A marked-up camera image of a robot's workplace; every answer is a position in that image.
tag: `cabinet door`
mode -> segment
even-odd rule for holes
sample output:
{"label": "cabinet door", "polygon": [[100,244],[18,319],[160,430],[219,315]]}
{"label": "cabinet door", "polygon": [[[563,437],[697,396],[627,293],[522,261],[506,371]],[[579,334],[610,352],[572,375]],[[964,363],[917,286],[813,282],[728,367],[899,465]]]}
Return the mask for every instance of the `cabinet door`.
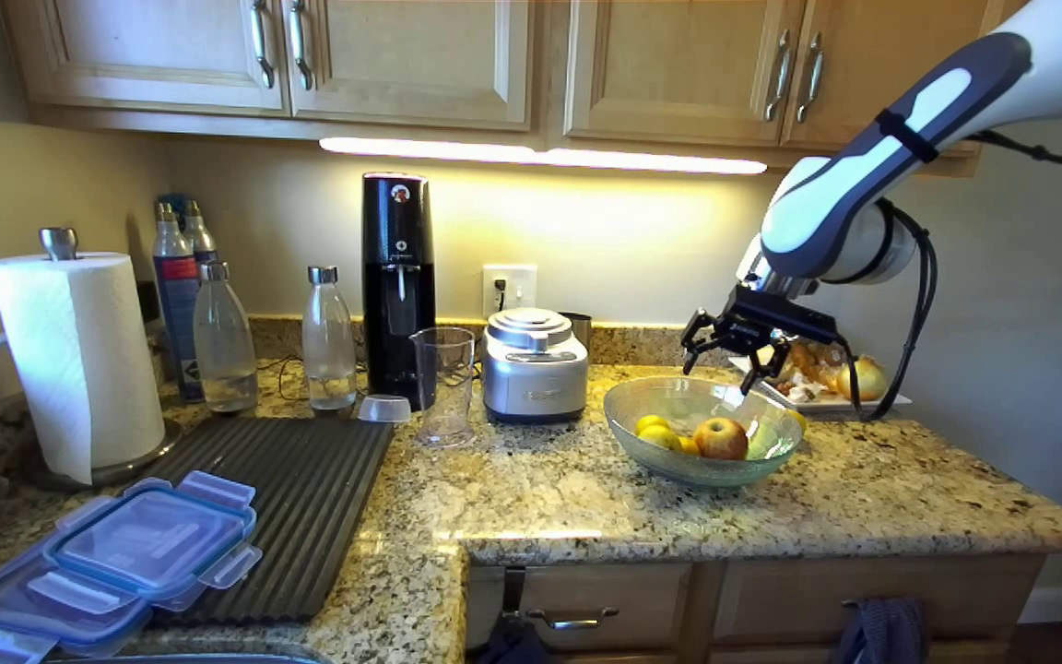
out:
{"label": "cabinet door", "polygon": [[[708,664],[821,664],[834,645],[767,645],[767,650],[717,650]],[[931,664],[1008,664],[1011,644],[931,644]]]}
{"label": "cabinet door", "polygon": [[290,0],[290,116],[530,125],[530,0]]}
{"label": "cabinet door", "polygon": [[878,559],[729,561],[717,645],[834,645],[860,599],[916,599],[931,640],[995,644],[1042,576],[1043,559]]}
{"label": "cabinet door", "polygon": [[277,116],[277,18],[259,0],[9,0],[39,104]]}
{"label": "cabinet door", "polygon": [[787,107],[787,144],[850,144],[912,80],[1005,14],[1005,0],[813,0]]}
{"label": "cabinet door", "polygon": [[689,566],[528,569],[524,614],[562,652],[675,650],[688,619]]}
{"label": "cabinet door", "polygon": [[572,0],[563,137],[774,144],[799,0]]}

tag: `glass bottle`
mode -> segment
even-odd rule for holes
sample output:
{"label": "glass bottle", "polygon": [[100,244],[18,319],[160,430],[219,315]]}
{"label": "glass bottle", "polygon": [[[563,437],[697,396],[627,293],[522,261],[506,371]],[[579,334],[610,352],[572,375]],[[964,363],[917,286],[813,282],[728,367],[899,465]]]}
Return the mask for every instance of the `glass bottle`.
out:
{"label": "glass bottle", "polygon": [[160,234],[155,234],[155,282],[160,282],[160,307],[165,330],[165,371],[177,384],[177,396],[197,403],[203,400],[198,371],[197,371],[197,339],[192,339],[192,315],[198,299],[198,261],[190,240],[177,230],[177,214],[170,205],[160,205]]}
{"label": "glass bottle", "polygon": [[335,267],[306,267],[303,379],[309,411],[353,407],[353,339]]}
{"label": "glass bottle", "polygon": [[197,363],[203,403],[214,414],[240,414],[259,403],[259,358],[244,307],[227,277],[230,261],[203,261],[197,299]]}
{"label": "glass bottle", "polygon": [[211,259],[219,259],[219,256],[214,256],[211,230],[207,230],[207,221],[203,221],[198,201],[190,201],[184,240],[190,240],[190,246],[192,246],[192,256],[197,256],[198,267],[211,261]]}

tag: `kitchen counter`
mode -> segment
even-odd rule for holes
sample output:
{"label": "kitchen counter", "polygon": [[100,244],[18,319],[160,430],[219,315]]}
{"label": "kitchen counter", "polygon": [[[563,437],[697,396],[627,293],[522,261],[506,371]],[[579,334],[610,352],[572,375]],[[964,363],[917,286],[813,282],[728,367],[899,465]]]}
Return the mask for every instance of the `kitchen counter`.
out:
{"label": "kitchen counter", "polygon": [[[579,425],[486,425],[475,411],[470,479],[397,430],[335,592],[306,629],[147,632],[145,644],[256,644],[330,661],[461,661],[470,561],[717,561],[1057,554],[1062,506],[1033,495],[927,425],[808,422],[808,447],[750,492],[688,492],[642,473],[610,437],[617,379],[675,367],[593,367]],[[263,367],[259,417],[306,417],[294,363]],[[89,492],[0,500],[0,561]]]}

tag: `rice cooker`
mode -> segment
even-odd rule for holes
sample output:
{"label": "rice cooker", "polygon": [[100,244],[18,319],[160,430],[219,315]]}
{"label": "rice cooker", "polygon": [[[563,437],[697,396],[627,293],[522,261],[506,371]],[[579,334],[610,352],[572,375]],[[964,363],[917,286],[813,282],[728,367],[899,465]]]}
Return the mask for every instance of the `rice cooker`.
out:
{"label": "rice cooker", "polygon": [[486,323],[483,396],[491,422],[579,422],[589,356],[554,309],[499,309]]}

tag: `blue container lid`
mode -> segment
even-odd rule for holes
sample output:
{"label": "blue container lid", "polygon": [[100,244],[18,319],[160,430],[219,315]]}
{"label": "blue container lid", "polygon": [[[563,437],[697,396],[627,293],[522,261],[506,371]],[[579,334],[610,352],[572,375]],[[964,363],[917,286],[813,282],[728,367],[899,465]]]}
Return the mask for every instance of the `blue container lid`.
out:
{"label": "blue container lid", "polygon": [[141,479],[54,523],[0,569],[0,650],[100,652],[150,610],[184,614],[207,586],[230,592],[256,566],[256,486],[192,473],[177,486]]}

